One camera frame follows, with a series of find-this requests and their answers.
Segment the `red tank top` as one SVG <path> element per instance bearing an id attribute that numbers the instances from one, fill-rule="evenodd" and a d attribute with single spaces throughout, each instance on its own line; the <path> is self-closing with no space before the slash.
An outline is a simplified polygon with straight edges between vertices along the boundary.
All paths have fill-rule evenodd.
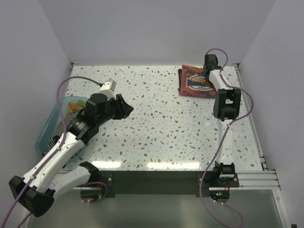
<path id="1" fill-rule="evenodd" d="M 217 91 L 213 84 L 206 81 L 203 73 L 203 68 L 182 65 L 181 68 L 178 69 L 179 95 L 215 99 Z"/>

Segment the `black white striped tank top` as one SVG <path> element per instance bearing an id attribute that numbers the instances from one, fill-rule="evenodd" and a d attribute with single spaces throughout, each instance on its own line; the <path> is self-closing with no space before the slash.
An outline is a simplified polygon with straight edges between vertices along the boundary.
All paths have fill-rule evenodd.
<path id="1" fill-rule="evenodd" d="M 70 112 L 66 117 L 65 117 L 65 123 L 66 123 L 66 128 L 68 128 L 68 125 L 70 124 L 70 122 L 77 117 L 78 113 L 80 111 L 79 110 L 75 110 Z M 63 123 L 60 122 L 56 129 L 55 129 L 55 133 L 53 135 L 53 138 L 51 139 L 51 141 L 48 143 L 48 151 L 50 151 L 54 145 L 58 142 L 58 140 L 60 139 L 61 135 L 64 132 L 64 127 L 63 127 Z"/>

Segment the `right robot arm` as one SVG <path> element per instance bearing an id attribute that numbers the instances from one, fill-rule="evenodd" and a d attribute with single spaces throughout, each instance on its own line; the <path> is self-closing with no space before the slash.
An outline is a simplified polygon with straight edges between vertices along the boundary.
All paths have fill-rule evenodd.
<path id="1" fill-rule="evenodd" d="M 217 91 L 213 106 L 213 116 L 218 124 L 218 149 L 212 164 L 207 171 L 203 184 L 206 187 L 225 187 L 237 181 L 234 159 L 232 155 L 233 128 L 230 122 L 236 120 L 240 110 L 241 91 L 232 88 L 222 75 L 222 67 L 214 54 L 206 54 L 204 59 L 204 77 Z"/>

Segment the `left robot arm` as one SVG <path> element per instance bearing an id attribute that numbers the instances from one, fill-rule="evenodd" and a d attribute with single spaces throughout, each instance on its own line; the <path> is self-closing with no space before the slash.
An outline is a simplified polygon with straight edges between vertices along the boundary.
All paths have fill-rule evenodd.
<path id="1" fill-rule="evenodd" d="M 32 215 L 40 217 L 61 193 L 77 185 L 96 185 L 98 169 L 88 162 L 70 172 L 60 182 L 55 182 L 54 178 L 69 159 L 99 132 L 101 125 L 109 120 L 125 119 L 133 110 L 121 94 L 115 98 L 108 98 L 101 93 L 91 95 L 85 108 L 78 111 L 70 121 L 67 133 L 61 136 L 46 156 L 23 177 L 11 178 L 9 187 L 14 199 Z"/>

